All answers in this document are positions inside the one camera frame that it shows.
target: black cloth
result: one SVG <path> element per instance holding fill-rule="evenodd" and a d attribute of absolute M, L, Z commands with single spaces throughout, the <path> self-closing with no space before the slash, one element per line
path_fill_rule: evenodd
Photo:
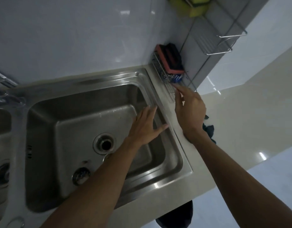
<path fill-rule="evenodd" d="M 162 228 L 187 228 L 192 219 L 193 204 L 192 201 L 164 214 L 155 221 Z"/>

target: hand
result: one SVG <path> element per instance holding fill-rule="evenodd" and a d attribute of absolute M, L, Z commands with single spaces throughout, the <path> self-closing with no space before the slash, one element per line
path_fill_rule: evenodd
<path fill-rule="evenodd" d="M 151 109 L 150 106 L 147 106 L 133 119 L 128 138 L 138 146 L 148 144 L 169 127 L 168 124 L 164 124 L 156 130 L 153 129 L 153 119 L 156 110 L 157 106 Z"/>
<path fill-rule="evenodd" d="M 175 91 L 175 113 L 178 122 L 188 140 L 192 141 L 195 133 L 203 133 L 203 121 L 206 114 L 206 107 L 197 92 L 193 92 L 187 87 L 174 84 Z"/>

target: faucet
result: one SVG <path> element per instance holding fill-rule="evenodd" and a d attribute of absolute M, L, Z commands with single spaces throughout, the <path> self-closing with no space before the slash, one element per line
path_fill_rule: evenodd
<path fill-rule="evenodd" d="M 8 88 L 14 88 L 18 84 L 0 73 L 0 83 Z M 0 89 L 0 105 L 14 104 L 16 106 L 24 106 L 24 98 L 16 97 L 8 94 L 6 90 Z"/>

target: stainless steel sink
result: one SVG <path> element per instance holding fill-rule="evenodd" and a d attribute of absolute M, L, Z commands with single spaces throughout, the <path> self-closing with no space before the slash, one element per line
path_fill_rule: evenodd
<path fill-rule="evenodd" d="M 11 132 L 11 116 L 0 109 L 0 161 L 10 159 L 8 203 L 0 227 L 13 219 L 40 226 L 121 145 L 143 107 L 158 105 L 154 127 L 170 124 L 145 69 L 10 93 L 24 97 L 26 104 L 5 107 L 12 116 Z M 170 127 L 140 148 L 116 207 L 190 173 Z"/>
<path fill-rule="evenodd" d="M 11 115 L 0 109 L 0 220 L 5 212 L 10 158 Z"/>

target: forearm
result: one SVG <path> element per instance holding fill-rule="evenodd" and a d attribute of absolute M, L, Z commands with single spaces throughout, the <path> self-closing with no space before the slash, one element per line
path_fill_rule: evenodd
<path fill-rule="evenodd" d="M 200 153 L 240 227 L 292 227 L 292 211 L 203 132 L 193 145 Z"/>
<path fill-rule="evenodd" d="M 57 208 L 42 228 L 104 226 L 138 149 L 138 145 L 125 139 L 121 147 Z"/>

